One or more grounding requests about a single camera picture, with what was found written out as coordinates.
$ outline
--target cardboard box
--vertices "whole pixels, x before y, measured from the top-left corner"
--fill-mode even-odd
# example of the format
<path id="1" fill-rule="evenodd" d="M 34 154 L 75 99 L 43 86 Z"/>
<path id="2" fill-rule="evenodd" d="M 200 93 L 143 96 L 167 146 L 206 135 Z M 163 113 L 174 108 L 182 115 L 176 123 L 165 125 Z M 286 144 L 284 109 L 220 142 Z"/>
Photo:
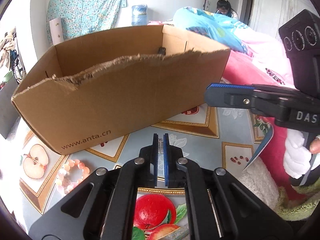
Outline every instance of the cardboard box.
<path id="1" fill-rule="evenodd" d="M 91 33 L 51 47 L 12 103 L 49 148 L 71 154 L 201 105 L 229 53 L 167 25 Z"/>

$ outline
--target clothing pile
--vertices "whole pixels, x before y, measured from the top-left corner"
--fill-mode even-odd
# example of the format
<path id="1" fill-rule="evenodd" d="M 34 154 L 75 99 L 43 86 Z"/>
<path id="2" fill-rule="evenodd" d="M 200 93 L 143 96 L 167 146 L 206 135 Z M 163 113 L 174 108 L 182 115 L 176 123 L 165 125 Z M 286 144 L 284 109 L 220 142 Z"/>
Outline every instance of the clothing pile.
<path id="1" fill-rule="evenodd" d="M 16 29 L 12 29 L 0 42 L 0 68 L 3 66 L 7 69 L 10 68 L 10 51 L 14 50 L 16 42 L 14 40 L 13 34 Z"/>

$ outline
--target doorway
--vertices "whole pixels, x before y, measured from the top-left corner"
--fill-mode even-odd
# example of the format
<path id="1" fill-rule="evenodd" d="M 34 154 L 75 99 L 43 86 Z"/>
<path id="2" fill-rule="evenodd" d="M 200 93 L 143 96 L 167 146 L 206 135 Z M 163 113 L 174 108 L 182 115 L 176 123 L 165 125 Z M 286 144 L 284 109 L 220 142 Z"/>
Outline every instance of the doorway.
<path id="1" fill-rule="evenodd" d="M 246 2 L 246 8 L 244 11 L 244 17 L 243 17 L 243 23 L 249 25 L 250 20 L 251 20 L 251 13 L 252 13 L 252 5 L 253 5 L 253 0 L 247 0 Z"/>

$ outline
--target bead bracelet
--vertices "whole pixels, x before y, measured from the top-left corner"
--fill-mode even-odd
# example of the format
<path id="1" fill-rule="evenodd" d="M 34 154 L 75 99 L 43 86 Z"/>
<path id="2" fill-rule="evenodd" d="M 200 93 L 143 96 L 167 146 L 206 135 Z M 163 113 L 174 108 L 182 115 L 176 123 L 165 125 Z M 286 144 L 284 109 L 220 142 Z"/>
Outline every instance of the bead bracelet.
<path id="1" fill-rule="evenodd" d="M 77 182 L 72 182 L 68 179 L 67 176 L 70 175 L 70 169 L 72 167 L 78 167 L 78 169 L 82 170 L 81 179 L 78 179 Z M 79 160 L 68 160 L 62 168 L 59 170 L 57 178 L 55 180 L 55 184 L 57 185 L 58 191 L 65 196 L 70 191 L 72 191 L 76 186 L 78 186 L 84 179 L 86 179 L 90 175 L 90 170 L 88 167 L 84 165 L 83 162 Z"/>

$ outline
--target camera lens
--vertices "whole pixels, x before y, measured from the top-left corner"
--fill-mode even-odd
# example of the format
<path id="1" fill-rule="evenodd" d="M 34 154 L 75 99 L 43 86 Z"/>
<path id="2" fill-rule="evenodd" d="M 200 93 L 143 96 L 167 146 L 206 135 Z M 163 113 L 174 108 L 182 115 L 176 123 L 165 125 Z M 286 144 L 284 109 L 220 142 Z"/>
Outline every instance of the camera lens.
<path id="1" fill-rule="evenodd" d="M 294 46 L 296 47 L 297 50 L 303 50 L 304 49 L 304 38 L 298 30 L 294 31 L 292 33 L 292 41 Z"/>
<path id="2" fill-rule="evenodd" d="M 284 43 L 284 46 L 287 49 L 287 51 L 291 51 L 292 50 L 292 42 L 291 42 L 290 38 L 285 37 L 283 41 L 284 41 L 283 43 Z"/>
<path id="3" fill-rule="evenodd" d="M 317 43 L 317 40 L 318 40 L 315 30 L 312 27 L 308 26 L 305 29 L 304 33 L 306 35 L 308 43 L 311 46 L 314 46 Z"/>

